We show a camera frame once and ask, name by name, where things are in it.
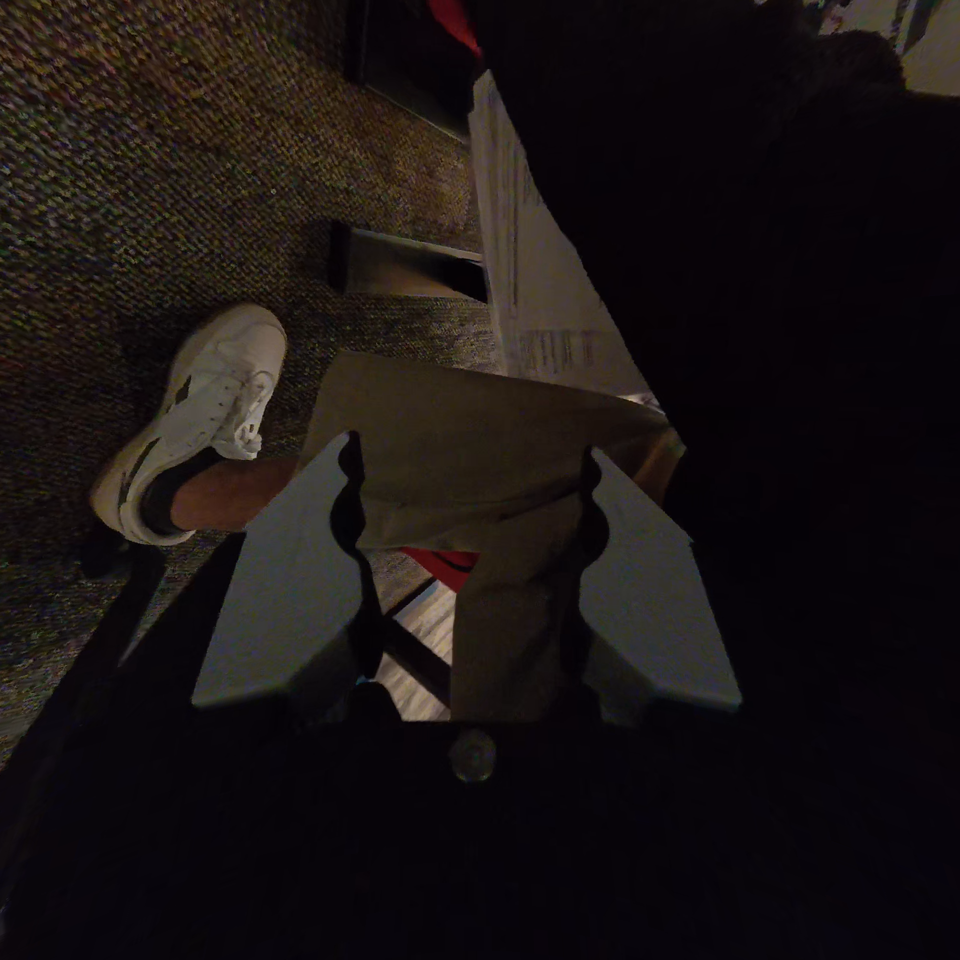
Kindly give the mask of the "person's black sock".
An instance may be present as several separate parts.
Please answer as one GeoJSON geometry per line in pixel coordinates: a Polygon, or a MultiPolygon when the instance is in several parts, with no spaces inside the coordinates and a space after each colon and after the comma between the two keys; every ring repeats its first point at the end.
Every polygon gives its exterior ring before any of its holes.
{"type": "Polygon", "coordinates": [[[167,467],[152,479],[139,501],[139,517],[150,534],[178,543],[192,537],[194,531],[185,530],[173,521],[174,499],[189,481],[223,461],[224,457],[214,448],[207,447],[184,462],[167,467]]]}

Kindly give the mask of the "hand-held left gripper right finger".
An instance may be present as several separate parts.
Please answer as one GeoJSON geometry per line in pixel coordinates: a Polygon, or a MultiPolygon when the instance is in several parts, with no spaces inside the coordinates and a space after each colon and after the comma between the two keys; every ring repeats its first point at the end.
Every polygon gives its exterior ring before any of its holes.
{"type": "Polygon", "coordinates": [[[687,533],[597,447],[584,458],[583,520],[598,537],[582,571],[590,633],[583,683],[608,724],[657,701],[733,713],[742,694],[687,533]]]}

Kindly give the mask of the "white printed paper sheet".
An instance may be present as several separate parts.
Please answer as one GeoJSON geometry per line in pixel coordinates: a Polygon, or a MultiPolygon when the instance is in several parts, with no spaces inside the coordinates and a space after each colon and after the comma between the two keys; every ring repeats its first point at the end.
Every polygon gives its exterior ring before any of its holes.
{"type": "Polygon", "coordinates": [[[549,212],[494,77],[468,115],[487,302],[512,378],[654,403],[602,298],[549,212]]]}

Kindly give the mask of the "dark metal table foot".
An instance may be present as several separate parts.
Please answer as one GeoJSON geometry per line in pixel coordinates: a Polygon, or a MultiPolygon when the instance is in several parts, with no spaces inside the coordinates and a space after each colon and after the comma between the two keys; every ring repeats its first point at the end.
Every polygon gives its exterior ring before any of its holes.
{"type": "Polygon", "coordinates": [[[343,295],[488,303],[483,256],[332,222],[328,283],[343,295]]]}

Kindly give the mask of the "person's white sneaker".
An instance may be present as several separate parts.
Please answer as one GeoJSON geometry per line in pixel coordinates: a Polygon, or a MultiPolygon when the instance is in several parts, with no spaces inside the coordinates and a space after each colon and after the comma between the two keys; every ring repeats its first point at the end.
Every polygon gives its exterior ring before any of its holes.
{"type": "Polygon", "coordinates": [[[223,460],[255,461],[260,426],[282,373],[287,337],[280,320],[254,304],[224,309],[179,348],[162,402],[147,426],[103,468],[90,491],[96,517],[126,541],[177,546],[145,527],[139,501],[164,470],[206,448],[223,460]]]}

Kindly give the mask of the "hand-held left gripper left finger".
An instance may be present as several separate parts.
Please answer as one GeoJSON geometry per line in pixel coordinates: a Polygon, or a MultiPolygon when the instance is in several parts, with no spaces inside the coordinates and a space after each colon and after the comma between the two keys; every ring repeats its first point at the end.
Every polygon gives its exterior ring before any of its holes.
{"type": "Polygon", "coordinates": [[[369,563],[361,439],[332,438],[247,527],[191,703],[279,698],[337,710],[377,672],[381,617],[369,563]]]}

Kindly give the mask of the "person's bare lower leg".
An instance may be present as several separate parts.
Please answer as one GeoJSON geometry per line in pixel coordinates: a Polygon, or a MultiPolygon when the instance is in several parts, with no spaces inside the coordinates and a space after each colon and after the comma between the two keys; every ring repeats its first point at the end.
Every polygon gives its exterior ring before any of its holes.
{"type": "Polygon", "coordinates": [[[297,457],[215,463],[175,492],[170,522],[184,532],[244,532],[287,488],[298,464],[297,457]]]}

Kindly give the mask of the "red object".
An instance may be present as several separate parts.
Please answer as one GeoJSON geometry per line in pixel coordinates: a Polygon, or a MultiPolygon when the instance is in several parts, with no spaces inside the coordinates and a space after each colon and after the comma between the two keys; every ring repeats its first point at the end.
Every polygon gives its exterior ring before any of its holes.
{"type": "Polygon", "coordinates": [[[482,59],[482,49],[477,42],[472,19],[463,1],[427,1],[432,17],[451,38],[465,47],[474,58],[482,59]]]}

